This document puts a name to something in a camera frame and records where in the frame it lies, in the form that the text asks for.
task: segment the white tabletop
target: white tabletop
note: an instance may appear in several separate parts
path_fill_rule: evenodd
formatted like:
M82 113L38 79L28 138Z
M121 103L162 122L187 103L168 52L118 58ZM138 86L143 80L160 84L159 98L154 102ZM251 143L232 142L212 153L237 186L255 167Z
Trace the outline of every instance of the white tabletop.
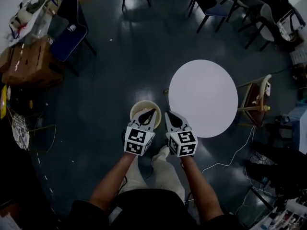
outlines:
M233 122L238 95L227 71L208 60L180 67L169 86L172 111L184 116L198 137L223 133Z

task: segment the tiled floor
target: tiled floor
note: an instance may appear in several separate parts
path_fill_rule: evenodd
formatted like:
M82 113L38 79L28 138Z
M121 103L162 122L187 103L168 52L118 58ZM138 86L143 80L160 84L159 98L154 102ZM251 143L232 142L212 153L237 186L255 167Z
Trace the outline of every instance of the tiled floor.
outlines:
M53 209L67 215L75 199L88 200L94 187L112 168L123 153L121 132L129 122L131 107L139 100L156 102L162 112L167 110L163 90L172 76L186 62L206 59L228 71L235 84L257 79L290 64L287 54L269 45L263 52L264 41L257 38L248 50L255 28L238 33L244 11L238 9L220 31L214 30L219 19L209 18L199 34L196 30L204 18L198 6L187 17L190 0L90 0L82 4L90 32L88 40L97 51L81 45L70 58L80 77L66 72L61 86L39 97L36 107L45 113L45 122L57 124L55 143L46 155L33 154L38 176ZM52 22L51 35L60 31L59 18ZM295 105L296 90L291 74L286 70L273 75L271 110L266 117L288 113ZM164 120L145 156L139 158L141 173L151 172L150 157L165 144ZM213 138L200 138L195 160L200 169L216 162L228 164L236 150L250 134L250 127L232 124L224 133ZM255 132L255 140L265 141L265 130ZM244 162L250 158L248 146L237 153L231 166L217 165L204 172L214 187L221 205L235 213L242 204L250 181L244 173ZM182 181L186 194L189 186L180 161L168 158ZM250 226L265 206L252 195L249 207L239 211L242 224Z

